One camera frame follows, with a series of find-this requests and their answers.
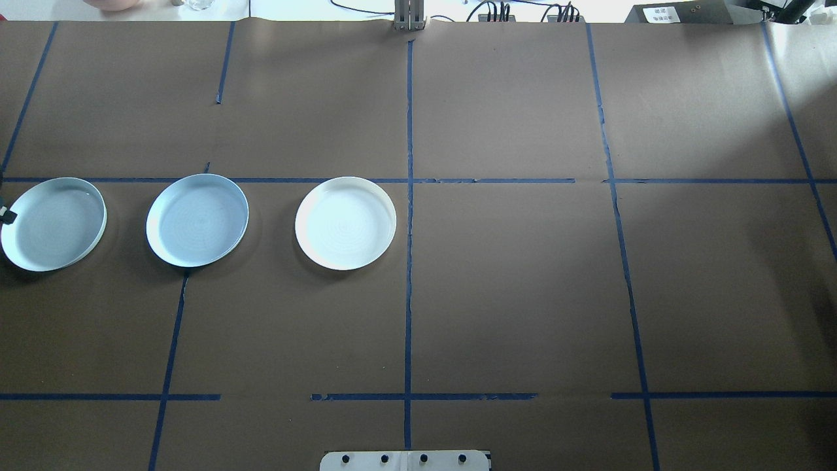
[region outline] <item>blue tape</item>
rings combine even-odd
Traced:
[[[806,399],[835,398],[837,391],[695,391],[695,392],[614,392],[611,399]]]
[[[0,401],[160,401],[159,394],[0,394]]]
[[[180,324],[183,319],[183,307],[186,304],[186,285],[189,282],[189,270],[183,272],[183,284],[180,287],[180,299],[177,303],[177,316],[174,319],[174,330],[172,332],[172,344],[168,350],[168,362],[166,363],[166,377],[162,383],[162,394],[160,398],[160,409],[157,411],[157,426],[154,428],[154,442],[151,444],[151,457],[148,460],[148,471],[153,471],[157,466],[157,452],[160,449],[160,438],[162,437],[162,426],[166,419],[166,405],[168,403],[168,392],[172,385],[172,372],[174,371],[174,356],[177,353],[177,339],[180,336]]]
[[[413,394],[414,401],[531,401],[536,397],[535,392]]]
[[[762,23],[762,36],[764,37],[764,47],[767,48],[768,51],[768,64],[770,65],[770,71],[773,73],[773,80],[776,82],[776,88],[778,89],[779,97],[782,99],[782,106],[784,107],[785,115],[788,117],[788,124],[790,125],[791,132],[793,133],[793,140],[796,142],[796,148],[799,150],[799,157],[802,158],[802,165],[803,167],[805,167],[805,174],[808,176],[808,181],[811,186],[811,193],[814,194],[814,199],[817,202],[817,211],[819,211],[819,218],[823,221],[825,234],[829,238],[829,244],[831,245],[831,254],[834,256],[834,259],[837,260],[837,243],[834,242],[834,234],[832,234],[831,232],[831,226],[829,224],[828,216],[826,216],[825,214],[823,201],[819,197],[817,184],[814,180],[814,173],[811,171],[811,165],[808,161],[808,156],[805,154],[805,147],[802,145],[802,138],[799,136],[799,129],[797,129],[796,121],[793,119],[793,113],[790,111],[788,97],[785,95],[784,86],[782,85],[782,79],[779,77],[779,72],[776,68],[776,60],[773,56],[773,46],[770,44],[770,38],[768,37],[768,26],[765,23]]]
[[[598,68],[596,66],[596,51],[593,47],[593,31],[590,23],[585,23],[587,28],[587,44],[590,49],[590,68],[593,72],[593,87],[596,91],[596,106],[598,108],[598,123],[602,133],[602,145],[604,147],[605,162],[608,167],[608,181],[610,186],[610,199],[614,206],[614,218],[616,219],[616,234],[619,237],[619,253],[622,256],[622,270],[624,272],[625,285],[628,288],[628,300],[630,306],[631,324],[634,329],[634,349],[636,350],[636,363],[639,367],[639,383],[644,393],[648,392],[648,376],[645,372],[645,361],[642,353],[642,339],[639,336],[639,320],[636,315],[636,303],[634,302],[634,285],[631,282],[630,266],[628,264],[628,251],[625,248],[624,231],[622,229],[622,216],[619,214],[619,196],[616,193],[616,175],[614,174],[613,160],[610,155],[608,134],[604,127],[604,107],[602,105],[602,91],[598,81]],[[648,429],[648,441],[651,449],[651,463],[654,471],[660,471],[660,456],[657,452],[657,437],[654,430],[654,417],[651,413],[651,401],[644,399],[645,426]]]
[[[330,401],[531,401],[536,392],[480,392],[480,393],[348,393],[312,394],[313,402]]]
[[[229,66],[229,52],[233,48],[233,35],[235,34],[235,22],[229,22],[229,34],[227,34],[227,50],[223,53],[223,67],[221,69],[221,81],[218,83],[218,94],[215,96],[215,103],[221,104],[223,99],[223,84],[227,81],[227,67]]]
[[[407,290],[404,325],[404,449],[413,446],[413,41],[407,42]]]
[[[607,179],[615,184],[808,184],[806,179]]]
[[[574,184],[575,179],[415,179],[416,184]]]
[[[0,401],[160,401],[162,394],[6,393]],[[220,394],[176,394],[169,401],[220,401]]]
[[[170,394],[168,401],[220,401],[220,394]]]
[[[53,23],[52,29],[49,30],[47,44],[44,45],[44,52],[41,53],[41,60],[38,62],[38,68],[35,69],[35,75],[32,77],[32,83],[29,84],[29,91],[26,92],[26,99],[23,100],[23,106],[21,106],[20,108],[20,114],[18,115],[18,123],[14,125],[12,137],[8,140],[8,147],[6,147],[6,156],[3,158],[3,172],[6,171],[6,167],[8,167],[8,162],[12,159],[12,150],[14,150],[14,143],[18,140],[20,127],[23,125],[23,119],[26,117],[26,110],[29,109],[29,102],[32,100],[32,94],[35,92],[35,86],[38,84],[38,78],[40,78],[41,76],[41,70],[44,69],[44,63],[47,61],[47,54],[49,54],[49,48],[50,46],[52,46],[52,40],[55,37],[56,29],[58,29],[57,21]]]
[[[5,181],[9,183],[41,183],[57,177],[9,177]],[[170,184],[178,181],[181,177],[162,178],[111,178],[111,177],[80,177],[93,184]]]

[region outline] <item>white bowl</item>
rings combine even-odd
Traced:
[[[191,175],[164,189],[146,220],[154,253],[178,267],[200,267],[230,253],[244,237],[249,206],[233,181]]]
[[[381,187],[358,177],[316,186],[296,211],[302,251],[332,270],[354,270],[380,257],[395,236],[393,201]]]
[[[63,177],[37,184],[9,208],[18,218],[0,230],[8,259],[31,272],[68,267],[96,247],[107,224],[99,190]]]

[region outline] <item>white bracket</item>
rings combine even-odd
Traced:
[[[424,0],[395,0],[395,29],[417,31],[424,29]]]
[[[320,471],[490,471],[491,460],[477,450],[331,452]]]

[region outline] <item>label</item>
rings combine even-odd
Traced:
[[[679,23],[680,17],[674,7],[643,8],[648,23]]]

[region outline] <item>glass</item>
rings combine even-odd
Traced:
[[[192,10],[198,10],[198,11],[205,10],[205,9],[211,7],[213,2],[215,2],[215,0],[186,0],[186,4]]]

